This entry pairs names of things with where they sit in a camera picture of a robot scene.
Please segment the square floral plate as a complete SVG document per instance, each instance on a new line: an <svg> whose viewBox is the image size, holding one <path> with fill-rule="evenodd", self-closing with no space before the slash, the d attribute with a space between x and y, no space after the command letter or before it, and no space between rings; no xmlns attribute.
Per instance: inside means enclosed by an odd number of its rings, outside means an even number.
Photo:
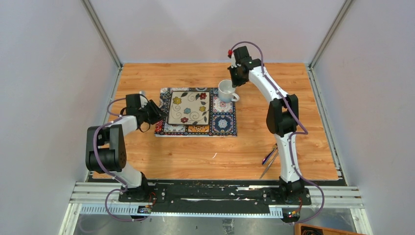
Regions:
<svg viewBox="0 0 415 235"><path fill-rule="evenodd" d="M167 119L169 125L208 125L209 117L209 92L172 92Z"/></svg>

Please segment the white mug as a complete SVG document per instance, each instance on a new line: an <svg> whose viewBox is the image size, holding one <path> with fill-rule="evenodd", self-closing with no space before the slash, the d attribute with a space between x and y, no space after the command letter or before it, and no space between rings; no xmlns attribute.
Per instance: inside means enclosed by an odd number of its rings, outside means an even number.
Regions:
<svg viewBox="0 0 415 235"><path fill-rule="evenodd" d="M222 102L238 102L240 100L239 95L236 93L236 89L232 86L231 80L222 80L218 84L218 96Z"/></svg>

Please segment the colourful patterned placemat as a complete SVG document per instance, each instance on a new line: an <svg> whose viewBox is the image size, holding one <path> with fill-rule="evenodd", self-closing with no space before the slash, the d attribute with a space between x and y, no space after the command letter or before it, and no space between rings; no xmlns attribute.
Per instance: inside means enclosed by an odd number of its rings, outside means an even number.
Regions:
<svg viewBox="0 0 415 235"><path fill-rule="evenodd" d="M169 125L168 109L173 91L198 91L210 93L210 117L208 125ZM236 137L236 108L234 102L222 102L218 88L162 88L160 108L167 117L155 125L156 137Z"/></svg>

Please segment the silver fork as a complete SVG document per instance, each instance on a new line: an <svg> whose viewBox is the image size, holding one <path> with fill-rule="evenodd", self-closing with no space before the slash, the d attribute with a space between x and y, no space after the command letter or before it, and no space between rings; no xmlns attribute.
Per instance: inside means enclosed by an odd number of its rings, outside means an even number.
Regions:
<svg viewBox="0 0 415 235"><path fill-rule="evenodd" d="M268 170L271 168L271 166L273 165L273 163L274 163L274 161L275 161L275 159L277 158L277 156L278 156L278 154L279 154L279 152L278 152L278 150L276 151L276 153L275 154L273 154L270 158L269 158L269 160L268 160L268 162L267 162L267 166L265 167L265 169L263 170L263 172L262 172L262 174L261 174L261 176L259 177L259 179L261 180L264 176L265 176L265 174L268 172Z"/></svg>

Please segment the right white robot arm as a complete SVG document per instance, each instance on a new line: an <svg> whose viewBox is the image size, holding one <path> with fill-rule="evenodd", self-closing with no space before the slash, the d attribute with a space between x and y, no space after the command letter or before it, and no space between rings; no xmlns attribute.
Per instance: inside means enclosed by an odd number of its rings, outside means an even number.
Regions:
<svg viewBox="0 0 415 235"><path fill-rule="evenodd" d="M269 103L266 125L276 139L280 156L279 197L285 204L299 198L304 182L299 176L296 132L299 124L299 100L285 92L267 72L261 59L253 59L246 46L233 46L228 51L229 71L233 87L253 83Z"/></svg>

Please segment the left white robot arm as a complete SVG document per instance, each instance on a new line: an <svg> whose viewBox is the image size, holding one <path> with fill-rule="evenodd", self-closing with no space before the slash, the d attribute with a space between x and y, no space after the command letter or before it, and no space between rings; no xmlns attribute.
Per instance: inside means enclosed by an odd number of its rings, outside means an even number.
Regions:
<svg viewBox="0 0 415 235"><path fill-rule="evenodd" d="M143 92L128 94L126 106L115 114L115 120L87 129L86 167L89 171L107 174L121 183L121 194L138 202L145 202L151 195L145 175L127 161L125 136L149 130L166 117L153 100Z"/></svg>

